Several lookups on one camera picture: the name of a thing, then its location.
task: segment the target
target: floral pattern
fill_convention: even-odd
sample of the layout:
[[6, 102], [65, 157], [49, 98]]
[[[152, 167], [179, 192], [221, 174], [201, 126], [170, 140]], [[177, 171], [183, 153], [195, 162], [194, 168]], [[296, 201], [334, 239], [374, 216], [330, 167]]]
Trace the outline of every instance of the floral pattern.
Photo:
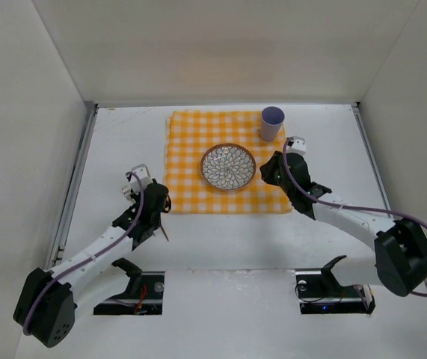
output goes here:
[[203, 156], [201, 172], [205, 181], [218, 189], [238, 189], [247, 185], [255, 173], [253, 156], [242, 147], [228, 144], [213, 147]]

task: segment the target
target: cup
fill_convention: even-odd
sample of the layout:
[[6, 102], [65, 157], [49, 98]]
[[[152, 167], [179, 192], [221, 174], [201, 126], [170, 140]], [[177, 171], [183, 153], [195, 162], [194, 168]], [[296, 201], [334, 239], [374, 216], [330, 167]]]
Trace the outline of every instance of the cup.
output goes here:
[[261, 127], [259, 136], [266, 142], [274, 141], [285, 120], [285, 114], [281, 108], [270, 106], [261, 111]]

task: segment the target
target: white table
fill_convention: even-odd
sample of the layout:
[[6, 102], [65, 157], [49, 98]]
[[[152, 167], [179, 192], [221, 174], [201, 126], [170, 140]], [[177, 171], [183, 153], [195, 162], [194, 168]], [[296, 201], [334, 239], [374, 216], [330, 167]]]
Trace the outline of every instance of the white table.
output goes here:
[[[383, 206], [351, 106], [279, 106], [286, 134], [307, 139], [314, 181], [353, 203]], [[120, 192], [128, 169], [145, 163], [162, 181], [165, 120], [192, 107], [99, 111], [65, 256], [92, 242], [128, 206]], [[157, 235], [128, 257], [144, 271], [167, 271], [162, 316], [90, 316], [51, 350], [23, 337], [16, 357], [427, 358], [427, 299], [375, 287], [378, 306], [370, 318], [299, 314], [288, 269], [322, 266], [340, 254], [373, 256], [335, 228], [295, 212], [164, 215], [163, 222], [171, 241]]]

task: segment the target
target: yellow and white checkered placemat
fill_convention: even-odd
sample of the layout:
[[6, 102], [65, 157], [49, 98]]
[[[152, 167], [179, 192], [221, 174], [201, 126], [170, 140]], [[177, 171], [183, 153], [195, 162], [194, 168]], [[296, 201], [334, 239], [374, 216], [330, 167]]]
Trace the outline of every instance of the yellow and white checkered placemat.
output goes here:
[[[259, 167], [285, 141], [284, 128], [274, 142], [259, 137], [260, 111], [175, 111], [167, 121], [164, 184], [176, 213], [285, 213], [292, 207], [280, 188], [261, 180]], [[246, 187], [219, 191], [200, 174], [202, 155], [216, 144], [239, 144], [256, 160], [256, 174]]]

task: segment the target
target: plate rim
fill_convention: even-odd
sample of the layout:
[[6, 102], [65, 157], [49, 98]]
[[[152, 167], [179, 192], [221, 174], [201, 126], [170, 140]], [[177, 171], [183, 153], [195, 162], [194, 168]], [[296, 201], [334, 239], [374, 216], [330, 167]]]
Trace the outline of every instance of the plate rim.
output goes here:
[[[246, 182], [244, 185], [242, 185], [241, 187], [238, 188], [232, 188], [232, 189], [225, 189], [225, 188], [219, 188], [216, 187], [215, 185], [211, 184], [206, 178], [205, 175], [203, 173], [203, 161], [205, 160], [206, 156], [208, 156], [208, 154], [210, 152], [212, 152], [213, 150], [219, 148], [219, 147], [225, 147], [225, 146], [231, 146], [231, 147], [237, 147], [240, 150], [244, 151], [245, 153], [247, 153], [250, 158], [251, 161], [253, 162], [253, 176], [251, 176], [250, 180], [248, 182]], [[246, 149], [245, 147], [243, 147], [241, 144], [234, 144], [233, 142], [224, 142], [222, 144], [216, 144], [215, 146], [211, 146], [208, 150], [205, 151], [205, 153], [201, 156], [201, 160], [200, 160], [200, 174], [203, 178], [203, 181], [206, 182], [207, 185], [209, 185], [210, 187], [213, 187], [214, 189], [218, 190], [218, 191], [238, 191], [239, 189], [242, 189], [244, 187], [246, 187], [247, 185], [249, 185], [251, 183], [251, 181], [253, 181], [253, 178], [256, 175], [256, 159], [253, 156], [253, 153], [251, 153], [250, 150]]]

